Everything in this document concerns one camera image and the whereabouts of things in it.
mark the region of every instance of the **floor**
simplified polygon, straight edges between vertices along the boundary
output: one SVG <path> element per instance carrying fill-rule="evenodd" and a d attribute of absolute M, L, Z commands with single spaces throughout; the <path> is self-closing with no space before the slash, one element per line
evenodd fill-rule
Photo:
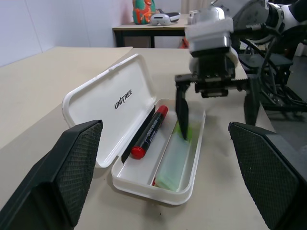
<path fill-rule="evenodd" d="M 307 101 L 307 57 L 295 57 L 291 67 L 288 86 Z M 267 111 L 276 132 L 281 134 L 297 151 L 307 146 L 307 113 L 299 116 L 293 113 Z"/>

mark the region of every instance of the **table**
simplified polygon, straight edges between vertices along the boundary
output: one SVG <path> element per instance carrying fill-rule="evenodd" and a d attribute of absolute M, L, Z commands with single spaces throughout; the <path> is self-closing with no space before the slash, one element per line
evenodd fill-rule
<path fill-rule="evenodd" d="M 55 47 L 0 68 L 0 149 L 131 49 Z"/>
<path fill-rule="evenodd" d="M 188 51 L 132 49 L 118 61 L 135 53 L 144 56 L 158 99 L 174 99 L 174 75 L 189 71 Z M 86 69 L 90 71 L 92 66 L 90 63 L 87 65 Z M 245 74 L 241 66 L 236 69 L 236 73 L 240 76 Z M 244 92 L 231 91 L 225 98 L 202 99 L 200 94 L 194 93 L 193 87 L 188 90 L 187 99 L 201 102 L 207 111 L 207 117 L 194 191 L 187 203 L 174 207 L 119 191 L 112 185 L 111 167 L 95 169 L 75 229 L 267 230 L 244 185 L 235 149 L 227 130 L 231 121 L 244 122 L 244 97 Z M 273 131 L 262 108 L 257 126 Z M 3 201 L 9 198 L 7 191 L 11 190 L 11 194 L 13 193 L 26 172 L 50 150 L 59 138 L 60 132 L 67 128 L 59 104 L 0 150 L 0 175 L 6 173 L 5 177 L 0 176 L 0 183 L 5 184 L 0 187 L 0 207 L 4 205 Z"/>
<path fill-rule="evenodd" d="M 169 26 L 136 25 L 135 23 L 129 23 L 114 27 L 113 31 L 117 47 L 125 46 L 124 38 L 129 36 L 149 36 L 150 48 L 154 48 L 155 36 L 185 36 L 184 28 L 188 23 L 188 16 L 188 14 L 182 14 L 178 22 Z"/>

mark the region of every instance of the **green eraser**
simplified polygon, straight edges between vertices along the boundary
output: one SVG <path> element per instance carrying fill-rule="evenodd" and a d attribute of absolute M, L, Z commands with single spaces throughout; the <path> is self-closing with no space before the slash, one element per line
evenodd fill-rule
<path fill-rule="evenodd" d="M 181 138 L 183 138 L 179 122 L 176 123 L 173 133 L 178 133 L 181 136 Z M 188 127 L 187 141 L 191 142 L 191 139 L 192 139 L 192 130 L 190 127 Z"/>
<path fill-rule="evenodd" d="M 174 192 L 178 190 L 188 159 L 191 137 L 189 129 L 188 140 L 184 140 L 179 124 L 176 124 L 156 174 L 155 186 Z"/>

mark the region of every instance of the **colorful figurine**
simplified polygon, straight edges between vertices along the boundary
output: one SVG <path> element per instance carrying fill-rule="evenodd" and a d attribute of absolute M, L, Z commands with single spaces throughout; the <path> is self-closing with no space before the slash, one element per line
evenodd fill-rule
<path fill-rule="evenodd" d="M 153 14 L 155 14 L 154 0 L 133 0 L 134 23 L 148 24 Z"/>

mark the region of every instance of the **white wall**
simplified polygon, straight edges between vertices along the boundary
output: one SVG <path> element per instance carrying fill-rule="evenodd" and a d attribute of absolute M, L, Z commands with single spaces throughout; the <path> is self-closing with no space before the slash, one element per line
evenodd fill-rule
<path fill-rule="evenodd" d="M 181 12 L 181 0 L 154 0 L 157 9 L 166 12 Z M 155 37 L 156 48 L 178 48 L 182 37 Z"/>
<path fill-rule="evenodd" d="M 212 0 L 182 0 L 181 12 L 189 13 L 189 11 L 199 10 L 208 7 Z"/>
<path fill-rule="evenodd" d="M 0 66 L 40 53 L 24 0 L 0 0 Z"/>
<path fill-rule="evenodd" d="M 298 44 L 295 56 L 302 56 L 307 55 L 307 46 L 303 45 L 302 43 Z"/>
<path fill-rule="evenodd" d="M 114 47 L 132 0 L 0 0 L 0 66 L 54 46 Z"/>

